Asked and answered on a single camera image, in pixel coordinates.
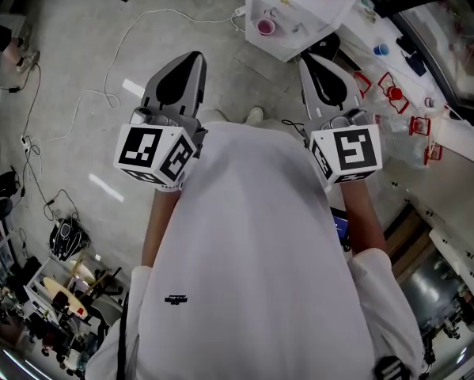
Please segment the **person's left forearm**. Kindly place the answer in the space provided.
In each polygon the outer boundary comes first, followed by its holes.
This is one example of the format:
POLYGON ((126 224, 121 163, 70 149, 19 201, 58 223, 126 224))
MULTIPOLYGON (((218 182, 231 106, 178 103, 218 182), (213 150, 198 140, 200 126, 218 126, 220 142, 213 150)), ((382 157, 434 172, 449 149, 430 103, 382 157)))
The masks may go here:
POLYGON ((142 248, 142 266, 153 267, 165 231, 180 198, 180 191, 154 193, 150 218, 142 248))

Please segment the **black device blue screen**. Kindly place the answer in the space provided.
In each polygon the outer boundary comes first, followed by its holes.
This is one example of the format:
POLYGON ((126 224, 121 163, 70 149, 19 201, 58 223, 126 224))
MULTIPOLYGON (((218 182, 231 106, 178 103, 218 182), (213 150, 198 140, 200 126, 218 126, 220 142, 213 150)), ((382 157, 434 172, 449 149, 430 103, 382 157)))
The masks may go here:
POLYGON ((351 251, 351 244, 349 242, 349 229, 346 211, 330 207, 332 217, 336 226, 336 231, 339 237, 339 242, 344 252, 351 251))

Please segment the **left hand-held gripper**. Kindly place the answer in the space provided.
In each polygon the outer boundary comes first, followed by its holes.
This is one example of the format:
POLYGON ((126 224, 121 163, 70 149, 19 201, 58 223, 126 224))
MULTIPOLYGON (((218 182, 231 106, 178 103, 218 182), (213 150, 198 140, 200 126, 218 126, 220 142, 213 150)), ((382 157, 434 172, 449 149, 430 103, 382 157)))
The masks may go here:
POLYGON ((207 134, 195 117, 206 77, 207 62, 200 51, 164 65, 148 81, 142 107, 120 129, 114 166, 158 191, 181 190, 207 134))

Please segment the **person's right forearm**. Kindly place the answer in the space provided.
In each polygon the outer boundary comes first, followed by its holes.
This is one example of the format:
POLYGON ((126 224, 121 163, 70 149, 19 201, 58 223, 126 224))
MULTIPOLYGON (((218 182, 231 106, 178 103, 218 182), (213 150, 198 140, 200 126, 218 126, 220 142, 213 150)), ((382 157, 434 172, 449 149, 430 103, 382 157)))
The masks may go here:
POLYGON ((386 253, 385 236, 363 180, 340 185, 347 213, 349 241, 354 254, 367 249, 386 253))

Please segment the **black waist pouch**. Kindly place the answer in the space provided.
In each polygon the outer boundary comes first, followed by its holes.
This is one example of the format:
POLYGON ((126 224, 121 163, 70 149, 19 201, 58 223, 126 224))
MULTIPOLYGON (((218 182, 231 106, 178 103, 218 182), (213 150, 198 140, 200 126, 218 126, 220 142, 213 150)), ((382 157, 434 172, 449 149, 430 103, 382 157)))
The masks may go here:
POLYGON ((411 372, 396 356, 384 356, 374 366, 374 380, 410 380, 411 372))

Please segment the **cluttered white table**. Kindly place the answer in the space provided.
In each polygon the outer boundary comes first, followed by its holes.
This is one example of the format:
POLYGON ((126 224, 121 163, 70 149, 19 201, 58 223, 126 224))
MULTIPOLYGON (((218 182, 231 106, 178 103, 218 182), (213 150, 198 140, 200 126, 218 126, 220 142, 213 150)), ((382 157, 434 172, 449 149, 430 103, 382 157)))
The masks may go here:
MULTIPOLYGON (((67 304, 65 306, 55 307, 55 304, 54 304, 55 298, 52 298, 52 296, 49 294, 47 289, 44 287, 44 278, 49 277, 44 274, 44 270, 51 262, 55 262, 56 264, 58 263, 58 261, 55 258, 49 257, 40 265, 40 267, 33 274, 32 278, 23 286, 23 288, 29 300, 32 302, 33 306, 36 308, 37 312, 41 314, 43 318, 45 318, 47 321, 57 326, 60 326, 60 319, 62 316, 66 316, 66 317, 70 315, 74 315, 75 317, 77 316, 73 313, 70 313, 67 310, 67 304)), ((62 296, 62 301, 67 301, 67 298, 64 295, 62 296)))

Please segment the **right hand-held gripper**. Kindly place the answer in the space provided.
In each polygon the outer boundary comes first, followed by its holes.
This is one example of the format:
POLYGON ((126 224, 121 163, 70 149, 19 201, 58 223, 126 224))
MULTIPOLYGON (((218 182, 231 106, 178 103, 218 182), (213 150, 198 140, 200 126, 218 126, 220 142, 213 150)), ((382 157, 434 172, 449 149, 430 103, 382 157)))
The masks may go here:
POLYGON ((358 108, 362 96, 353 76, 317 55, 302 55, 299 69, 311 119, 304 126, 305 144, 317 163, 324 189, 365 180, 382 169, 379 127, 358 108), (322 117, 323 111, 347 112, 328 119, 322 117))

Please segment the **black backpack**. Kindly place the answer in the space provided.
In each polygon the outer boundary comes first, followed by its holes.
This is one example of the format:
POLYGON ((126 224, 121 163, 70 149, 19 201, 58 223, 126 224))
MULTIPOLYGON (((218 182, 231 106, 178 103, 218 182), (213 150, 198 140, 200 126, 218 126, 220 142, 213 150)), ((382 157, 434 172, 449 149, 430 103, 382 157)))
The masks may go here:
POLYGON ((60 261, 67 261, 73 255, 88 248, 91 240, 76 218, 61 218, 49 237, 49 249, 60 261))

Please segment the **brown wooden cabinet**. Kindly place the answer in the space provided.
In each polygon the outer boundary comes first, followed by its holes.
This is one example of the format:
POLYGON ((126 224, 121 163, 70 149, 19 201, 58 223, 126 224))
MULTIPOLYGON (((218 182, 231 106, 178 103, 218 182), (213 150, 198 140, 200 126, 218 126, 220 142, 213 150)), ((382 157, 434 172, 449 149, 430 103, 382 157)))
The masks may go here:
POLYGON ((431 227, 410 203, 385 230, 386 252, 398 283, 405 281, 433 252, 430 232, 431 227))

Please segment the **person's white shirt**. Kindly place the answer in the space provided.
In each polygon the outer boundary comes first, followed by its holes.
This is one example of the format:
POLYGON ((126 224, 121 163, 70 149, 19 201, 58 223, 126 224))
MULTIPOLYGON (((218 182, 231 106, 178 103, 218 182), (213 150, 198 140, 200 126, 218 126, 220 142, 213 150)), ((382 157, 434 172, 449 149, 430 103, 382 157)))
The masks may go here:
POLYGON ((85 380, 374 380, 423 342, 389 256, 343 255, 307 150, 290 134, 207 125, 154 266, 85 380))

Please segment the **wooden oval board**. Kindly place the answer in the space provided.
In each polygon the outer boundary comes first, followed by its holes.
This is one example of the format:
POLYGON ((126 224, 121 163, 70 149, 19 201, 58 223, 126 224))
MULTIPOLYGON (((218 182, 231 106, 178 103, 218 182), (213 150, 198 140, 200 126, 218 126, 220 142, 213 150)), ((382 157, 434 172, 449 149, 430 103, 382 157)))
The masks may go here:
POLYGON ((70 313, 75 314, 81 319, 86 319, 88 317, 88 311, 82 302, 63 285, 52 278, 45 277, 44 287, 47 289, 52 298, 54 298, 58 293, 62 293, 67 298, 67 310, 70 313))

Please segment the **grey chair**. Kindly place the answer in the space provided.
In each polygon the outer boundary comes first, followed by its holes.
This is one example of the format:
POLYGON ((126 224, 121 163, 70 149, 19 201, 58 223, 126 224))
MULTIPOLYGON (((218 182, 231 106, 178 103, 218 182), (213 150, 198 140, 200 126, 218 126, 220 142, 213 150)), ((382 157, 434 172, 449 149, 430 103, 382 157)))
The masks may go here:
POLYGON ((106 294, 95 298, 91 307, 99 312, 103 321, 109 327, 113 326, 121 318, 123 312, 123 307, 106 294))

